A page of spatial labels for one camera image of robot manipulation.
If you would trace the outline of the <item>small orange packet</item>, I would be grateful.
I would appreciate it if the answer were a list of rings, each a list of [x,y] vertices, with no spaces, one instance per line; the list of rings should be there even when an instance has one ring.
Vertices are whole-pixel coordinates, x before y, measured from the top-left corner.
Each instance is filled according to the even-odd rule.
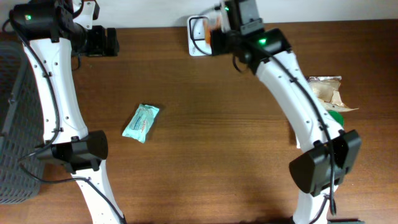
[[[221,29],[221,17],[218,16],[216,19],[206,18],[203,21],[203,28],[205,32],[205,42],[206,44],[211,44],[211,33],[213,31]]]

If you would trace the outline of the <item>teal tissue pack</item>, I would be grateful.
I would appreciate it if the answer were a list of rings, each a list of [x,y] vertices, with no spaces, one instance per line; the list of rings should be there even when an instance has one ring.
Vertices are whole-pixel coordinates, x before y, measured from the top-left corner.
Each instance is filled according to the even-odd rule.
[[[122,136],[145,143],[146,135],[150,131],[160,109],[151,105],[140,104]]]

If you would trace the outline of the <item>beige snack bag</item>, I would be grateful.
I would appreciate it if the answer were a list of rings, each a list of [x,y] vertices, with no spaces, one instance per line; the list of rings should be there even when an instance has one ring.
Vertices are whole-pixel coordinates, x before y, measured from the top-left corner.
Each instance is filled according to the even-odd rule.
[[[349,112],[356,108],[346,106],[339,92],[341,76],[335,77],[308,77],[308,84],[322,106],[328,111]]]

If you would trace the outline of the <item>green lid jar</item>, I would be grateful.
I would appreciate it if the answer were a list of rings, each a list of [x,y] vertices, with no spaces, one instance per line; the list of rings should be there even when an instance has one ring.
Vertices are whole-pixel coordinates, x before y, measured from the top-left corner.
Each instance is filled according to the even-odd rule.
[[[344,118],[339,112],[337,112],[337,111],[329,111],[329,114],[342,127],[344,126],[344,124],[345,124]]]

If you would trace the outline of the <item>white cream tube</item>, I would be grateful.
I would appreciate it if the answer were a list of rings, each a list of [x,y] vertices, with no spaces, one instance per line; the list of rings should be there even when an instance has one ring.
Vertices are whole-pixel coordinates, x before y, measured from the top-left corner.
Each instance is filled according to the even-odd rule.
[[[296,147],[297,147],[297,149],[301,149],[301,147],[300,147],[300,141],[299,141],[299,139],[298,139],[298,136],[295,134],[295,140],[296,140]]]

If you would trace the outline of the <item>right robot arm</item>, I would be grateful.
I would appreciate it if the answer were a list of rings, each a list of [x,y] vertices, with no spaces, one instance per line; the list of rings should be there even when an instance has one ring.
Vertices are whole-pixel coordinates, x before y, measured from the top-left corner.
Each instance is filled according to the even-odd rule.
[[[255,1],[221,1],[213,55],[232,54],[245,63],[278,102],[302,155],[289,163],[299,189],[291,223],[329,223],[336,214],[335,191],[354,166],[362,140],[345,131],[322,106],[280,29],[265,30]]]

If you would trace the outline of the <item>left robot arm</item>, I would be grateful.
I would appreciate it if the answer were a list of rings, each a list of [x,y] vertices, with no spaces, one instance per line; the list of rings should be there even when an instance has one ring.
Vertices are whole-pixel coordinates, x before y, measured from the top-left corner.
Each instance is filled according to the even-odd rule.
[[[9,12],[32,67],[44,119],[44,142],[30,158],[64,167],[83,194],[93,223],[124,223],[106,172],[108,142],[80,113],[72,58],[115,57],[116,30],[93,24],[96,1],[30,1]]]

